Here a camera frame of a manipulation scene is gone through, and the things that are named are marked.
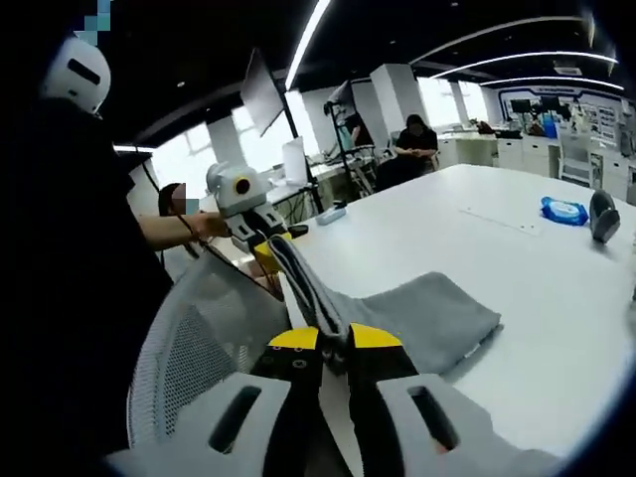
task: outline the person's hand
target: person's hand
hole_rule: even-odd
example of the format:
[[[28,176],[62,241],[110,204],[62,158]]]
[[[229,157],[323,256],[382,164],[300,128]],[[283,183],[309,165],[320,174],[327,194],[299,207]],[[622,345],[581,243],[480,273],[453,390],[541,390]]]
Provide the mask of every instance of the person's hand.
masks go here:
[[[200,239],[211,237],[229,237],[230,231],[226,222],[218,212],[199,212],[190,216],[190,223],[194,233]]]

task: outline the blue wet wipes package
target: blue wet wipes package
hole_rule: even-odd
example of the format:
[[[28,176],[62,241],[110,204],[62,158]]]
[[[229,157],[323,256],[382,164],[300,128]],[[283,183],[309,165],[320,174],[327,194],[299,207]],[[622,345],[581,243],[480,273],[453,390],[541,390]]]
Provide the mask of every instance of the blue wet wipes package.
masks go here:
[[[552,197],[541,199],[541,212],[549,221],[569,226],[584,226],[589,219],[583,205],[576,202],[558,201]]]

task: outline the black ceiling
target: black ceiling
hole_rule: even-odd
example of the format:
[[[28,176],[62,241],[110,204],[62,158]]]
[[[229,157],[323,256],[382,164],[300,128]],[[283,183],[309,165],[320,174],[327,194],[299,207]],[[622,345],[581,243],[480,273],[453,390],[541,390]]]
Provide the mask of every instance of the black ceiling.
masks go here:
[[[291,64],[316,0],[114,0],[111,32],[99,47],[112,69],[112,89],[101,114],[116,142],[157,145],[239,104],[236,87],[254,46],[271,68]],[[576,16],[574,0],[516,2],[502,8],[484,0],[332,0],[307,51],[294,87],[301,90],[367,77],[383,63],[410,63],[447,42],[521,19]],[[415,63],[431,76],[451,67],[535,51],[608,54],[589,46],[582,22],[522,25],[480,36]],[[491,64],[450,80],[555,76],[554,58]],[[621,81],[620,68],[574,62],[587,78]]]

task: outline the white pillar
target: white pillar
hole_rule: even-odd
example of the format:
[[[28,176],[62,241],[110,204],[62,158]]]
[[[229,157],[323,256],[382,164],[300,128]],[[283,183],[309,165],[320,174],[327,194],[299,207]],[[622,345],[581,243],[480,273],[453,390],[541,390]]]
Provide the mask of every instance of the white pillar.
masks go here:
[[[462,124],[468,124],[468,110],[466,109],[466,102],[464,102],[464,95],[461,93],[461,87],[456,81],[450,81],[450,90],[453,93],[455,104],[457,104],[457,112],[459,113],[459,122]]]
[[[382,65],[371,73],[389,134],[402,131],[406,118],[418,114],[428,123],[419,85],[409,65]]]

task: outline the gray gripper housing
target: gray gripper housing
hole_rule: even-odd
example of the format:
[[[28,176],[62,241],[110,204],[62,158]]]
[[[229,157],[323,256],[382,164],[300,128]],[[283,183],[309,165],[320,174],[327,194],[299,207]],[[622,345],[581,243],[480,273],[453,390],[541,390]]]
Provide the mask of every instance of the gray gripper housing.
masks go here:
[[[540,450],[521,450],[504,440],[494,432],[484,408],[438,375],[382,381],[378,389],[396,428],[405,477],[556,474],[558,459]],[[134,477],[260,477],[289,390],[290,383],[285,381],[235,373],[182,409],[170,441],[116,452],[106,462],[121,475]],[[445,454],[435,451],[415,403],[422,393],[433,398],[452,427],[456,445]],[[246,409],[246,416],[236,436],[224,443],[219,432],[236,418],[240,407]],[[215,443],[224,448],[215,448]]]
[[[116,452],[106,462],[121,475],[135,477],[261,476],[290,388],[286,381],[234,373],[181,410],[168,442]],[[241,409],[247,414],[238,423],[238,434],[225,440],[223,434]]]
[[[438,375],[378,383],[396,428],[405,477],[530,477],[555,475],[558,459],[521,450],[493,430],[490,414]],[[428,393],[450,423],[456,445],[435,451],[431,433],[413,398]]]

